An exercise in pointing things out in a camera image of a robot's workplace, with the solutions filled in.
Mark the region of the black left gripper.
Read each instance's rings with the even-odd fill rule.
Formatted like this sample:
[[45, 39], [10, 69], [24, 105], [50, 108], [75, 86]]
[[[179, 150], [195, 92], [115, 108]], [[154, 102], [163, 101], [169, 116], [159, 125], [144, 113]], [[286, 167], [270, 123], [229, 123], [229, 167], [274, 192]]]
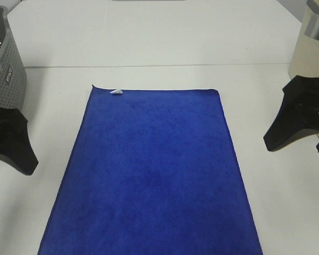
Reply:
[[0, 107], [0, 161], [24, 175], [32, 175], [38, 160], [30, 144], [27, 123], [18, 109]]

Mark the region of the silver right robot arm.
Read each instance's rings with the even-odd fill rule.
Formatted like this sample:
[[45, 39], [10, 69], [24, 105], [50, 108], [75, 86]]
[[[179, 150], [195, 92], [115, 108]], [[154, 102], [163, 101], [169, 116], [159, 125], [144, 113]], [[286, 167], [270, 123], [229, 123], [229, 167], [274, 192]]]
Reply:
[[319, 13], [306, 11], [288, 73], [280, 109], [264, 135], [268, 151], [319, 134]]

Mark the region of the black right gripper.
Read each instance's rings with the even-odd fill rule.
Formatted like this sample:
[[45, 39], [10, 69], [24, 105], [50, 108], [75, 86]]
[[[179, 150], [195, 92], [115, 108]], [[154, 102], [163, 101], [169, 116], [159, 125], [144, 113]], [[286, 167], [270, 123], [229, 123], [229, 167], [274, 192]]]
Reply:
[[[263, 139], [268, 151], [317, 134], [319, 138], [319, 77], [295, 76], [283, 89], [278, 114]], [[316, 146], [319, 154], [319, 143]]]

